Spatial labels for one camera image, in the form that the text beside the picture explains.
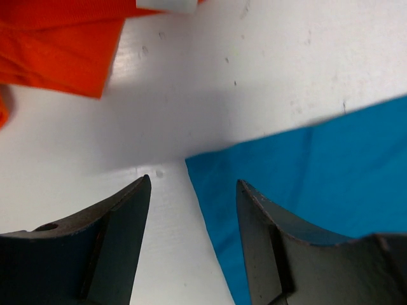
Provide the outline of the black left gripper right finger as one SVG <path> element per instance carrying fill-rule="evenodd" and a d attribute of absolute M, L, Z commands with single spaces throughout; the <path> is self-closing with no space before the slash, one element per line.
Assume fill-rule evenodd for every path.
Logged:
<path fill-rule="evenodd" d="M 406 235 L 336 234 L 237 182 L 237 215 L 253 304 L 405 304 Z"/>

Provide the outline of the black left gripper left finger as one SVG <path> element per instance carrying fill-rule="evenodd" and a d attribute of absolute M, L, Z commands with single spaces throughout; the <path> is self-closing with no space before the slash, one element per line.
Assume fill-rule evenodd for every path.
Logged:
<path fill-rule="evenodd" d="M 1 235 L 2 304 L 128 304 L 151 197 L 144 175 L 33 231 Z"/>

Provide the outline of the blue t shirt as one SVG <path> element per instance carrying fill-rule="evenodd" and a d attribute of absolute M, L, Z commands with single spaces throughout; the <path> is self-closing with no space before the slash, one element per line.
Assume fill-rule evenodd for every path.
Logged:
<path fill-rule="evenodd" d="M 236 183 L 349 237 L 406 231 L 406 98 L 186 160 L 235 304 L 249 304 Z"/>

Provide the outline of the crumpled orange t shirt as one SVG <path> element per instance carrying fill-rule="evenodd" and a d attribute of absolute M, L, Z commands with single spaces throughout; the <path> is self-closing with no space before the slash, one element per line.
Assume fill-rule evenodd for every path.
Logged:
<path fill-rule="evenodd" d="M 135 1 L 1 1 L 1 84 L 100 98 Z"/>

